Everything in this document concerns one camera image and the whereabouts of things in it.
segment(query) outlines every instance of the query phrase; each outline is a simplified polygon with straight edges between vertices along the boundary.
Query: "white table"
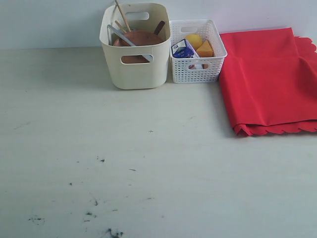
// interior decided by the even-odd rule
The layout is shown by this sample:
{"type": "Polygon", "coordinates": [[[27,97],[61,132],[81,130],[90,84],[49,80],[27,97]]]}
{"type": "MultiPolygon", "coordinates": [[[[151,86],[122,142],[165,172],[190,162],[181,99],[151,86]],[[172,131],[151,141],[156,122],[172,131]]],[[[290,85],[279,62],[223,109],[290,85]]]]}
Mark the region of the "white table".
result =
{"type": "Polygon", "coordinates": [[[109,228],[315,238],[317,136],[236,137],[217,83],[118,90],[101,48],[1,51],[0,237],[109,228]]]}

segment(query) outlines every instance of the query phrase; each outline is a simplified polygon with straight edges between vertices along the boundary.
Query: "red cloth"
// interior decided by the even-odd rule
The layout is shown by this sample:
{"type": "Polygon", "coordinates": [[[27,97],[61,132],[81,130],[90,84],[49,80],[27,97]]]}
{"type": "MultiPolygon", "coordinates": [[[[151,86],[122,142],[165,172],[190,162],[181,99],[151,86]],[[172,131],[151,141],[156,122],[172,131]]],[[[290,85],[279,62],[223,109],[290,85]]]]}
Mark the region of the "red cloth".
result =
{"type": "Polygon", "coordinates": [[[221,34],[219,82],[236,134],[317,131],[317,53],[291,28],[221,34]]]}

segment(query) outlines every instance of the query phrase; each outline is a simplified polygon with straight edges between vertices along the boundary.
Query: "brown bowl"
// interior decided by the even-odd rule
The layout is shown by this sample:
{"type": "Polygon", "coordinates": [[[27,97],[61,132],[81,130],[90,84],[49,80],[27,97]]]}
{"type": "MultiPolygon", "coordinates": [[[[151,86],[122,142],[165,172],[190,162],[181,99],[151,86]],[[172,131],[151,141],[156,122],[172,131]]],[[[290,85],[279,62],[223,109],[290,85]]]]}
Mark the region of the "brown bowl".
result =
{"type": "MultiPolygon", "coordinates": [[[[128,38],[132,43],[136,46],[152,46],[163,43],[164,41],[154,33],[150,33],[147,31],[131,31],[124,34],[126,38],[128,38]]],[[[113,46],[117,47],[128,47],[130,46],[123,39],[118,38],[113,46]]],[[[121,58],[123,63],[148,63],[143,56],[123,56],[121,58]]]]}

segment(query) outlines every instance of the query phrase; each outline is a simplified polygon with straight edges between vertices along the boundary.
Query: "cream plastic bin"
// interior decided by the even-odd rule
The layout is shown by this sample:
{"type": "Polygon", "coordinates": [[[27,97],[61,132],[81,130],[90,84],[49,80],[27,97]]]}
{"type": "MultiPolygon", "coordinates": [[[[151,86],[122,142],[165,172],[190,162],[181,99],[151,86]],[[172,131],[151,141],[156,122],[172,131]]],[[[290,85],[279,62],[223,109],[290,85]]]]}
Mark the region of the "cream plastic bin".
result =
{"type": "Polygon", "coordinates": [[[185,38],[189,34],[198,34],[203,41],[209,40],[214,51],[214,57],[198,59],[174,58],[171,49],[173,81],[175,83],[208,83],[215,82],[220,74],[227,51],[219,36],[214,22],[210,19],[175,20],[170,21],[171,45],[185,38]],[[193,64],[207,64],[206,69],[189,69],[193,64]]]}
{"type": "Polygon", "coordinates": [[[125,26],[125,24],[119,9],[115,5],[106,9],[101,25],[100,41],[112,82],[121,89],[156,88],[163,85],[167,79],[170,48],[170,26],[166,8],[156,3],[125,3],[120,4],[120,6],[127,17],[134,12],[148,13],[149,18],[147,20],[128,19],[131,28],[154,32],[158,23],[165,21],[165,26],[159,34],[164,42],[153,46],[112,46],[117,36],[111,30],[108,30],[107,25],[110,24],[120,30],[115,21],[117,20],[122,26],[125,26]],[[125,64],[121,61],[122,56],[133,55],[152,55],[153,61],[133,64],[125,64]]]}

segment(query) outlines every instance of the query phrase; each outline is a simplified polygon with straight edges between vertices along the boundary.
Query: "white wicker basket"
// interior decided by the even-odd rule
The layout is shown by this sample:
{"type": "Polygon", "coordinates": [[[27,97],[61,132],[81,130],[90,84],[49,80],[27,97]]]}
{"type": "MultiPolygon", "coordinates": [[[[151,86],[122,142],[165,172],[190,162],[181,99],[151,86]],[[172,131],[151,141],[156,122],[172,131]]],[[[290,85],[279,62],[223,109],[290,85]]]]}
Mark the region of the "white wicker basket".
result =
{"type": "Polygon", "coordinates": [[[203,41],[209,40],[214,57],[199,59],[177,59],[171,50],[173,81],[175,83],[208,83],[216,82],[221,71],[227,51],[219,36],[214,22],[210,19],[170,21],[171,45],[176,44],[189,34],[198,34],[203,41]],[[206,69],[189,69],[193,64],[207,64],[206,69]]]}

